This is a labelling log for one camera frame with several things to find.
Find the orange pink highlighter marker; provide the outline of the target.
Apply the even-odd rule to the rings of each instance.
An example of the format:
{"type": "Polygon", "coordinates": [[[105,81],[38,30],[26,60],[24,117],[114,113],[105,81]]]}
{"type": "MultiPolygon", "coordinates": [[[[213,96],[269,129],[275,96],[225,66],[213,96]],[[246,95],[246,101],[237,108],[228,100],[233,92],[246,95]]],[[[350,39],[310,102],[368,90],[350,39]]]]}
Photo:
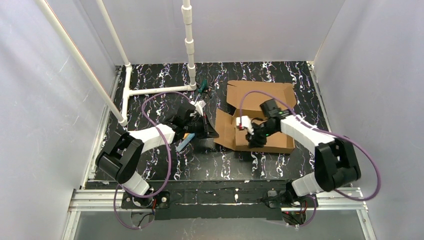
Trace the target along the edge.
{"type": "Polygon", "coordinates": [[[185,135],[184,135],[184,137],[183,137],[183,139],[185,140],[185,139],[187,139],[187,138],[193,138],[195,136],[195,134],[194,133],[186,133],[185,135]]]}

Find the blue highlighter marker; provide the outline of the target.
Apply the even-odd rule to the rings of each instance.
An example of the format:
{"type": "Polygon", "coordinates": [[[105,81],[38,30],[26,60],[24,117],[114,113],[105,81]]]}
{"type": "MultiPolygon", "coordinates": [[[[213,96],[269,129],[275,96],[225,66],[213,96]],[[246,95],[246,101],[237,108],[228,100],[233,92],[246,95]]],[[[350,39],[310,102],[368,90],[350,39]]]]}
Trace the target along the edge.
{"type": "Polygon", "coordinates": [[[190,136],[186,137],[177,147],[176,152],[180,153],[184,148],[190,143],[192,138],[190,136]]]}

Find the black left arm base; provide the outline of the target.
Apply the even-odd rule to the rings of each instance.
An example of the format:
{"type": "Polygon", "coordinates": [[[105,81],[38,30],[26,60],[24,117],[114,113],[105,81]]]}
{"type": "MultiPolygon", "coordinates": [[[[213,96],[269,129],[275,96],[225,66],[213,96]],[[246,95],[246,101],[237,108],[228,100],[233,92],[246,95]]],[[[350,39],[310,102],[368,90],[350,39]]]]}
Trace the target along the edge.
{"type": "Polygon", "coordinates": [[[171,193],[169,191],[161,191],[158,195],[149,198],[140,198],[123,192],[121,201],[122,209],[168,209],[170,207],[171,193]]]}

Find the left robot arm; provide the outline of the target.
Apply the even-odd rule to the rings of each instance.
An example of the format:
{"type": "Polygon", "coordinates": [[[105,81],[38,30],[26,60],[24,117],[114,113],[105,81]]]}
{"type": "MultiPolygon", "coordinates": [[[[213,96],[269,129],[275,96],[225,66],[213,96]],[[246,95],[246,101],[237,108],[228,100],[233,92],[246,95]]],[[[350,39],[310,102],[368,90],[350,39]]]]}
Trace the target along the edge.
{"type": "Polygon", "coordinates": [[[151,187],[137,171],[141,154],[160,146],[170,151],[170,145],[182,140],[185,134],[194,134],[199,139],[219,137],[199,104],[183,103],[175,114],[156,126],[137,131],[116,129],[97,155],[95,165],[131,195],[152,198],[167,183],[148,193],[151,187]]]}

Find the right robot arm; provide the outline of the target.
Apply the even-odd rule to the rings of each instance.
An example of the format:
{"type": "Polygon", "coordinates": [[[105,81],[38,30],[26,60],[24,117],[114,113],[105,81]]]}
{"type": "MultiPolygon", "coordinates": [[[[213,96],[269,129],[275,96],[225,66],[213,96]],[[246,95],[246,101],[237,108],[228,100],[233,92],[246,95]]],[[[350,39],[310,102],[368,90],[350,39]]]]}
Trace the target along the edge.
{"type": "Polygon", "coordinates": [[[249,148],[263,147],[268,137],[283,133],[304,146],[314,157],[313,172],[289,181],[279,197],[295,200],[314,193],[331,192],[361,178],[352,143],[320,132],[293,111],[279,108],[273,99],[263,102],[260,108],[265,117],[260,124],[246,115],[237,119],[237,128],[247,130],[249,148]]]}

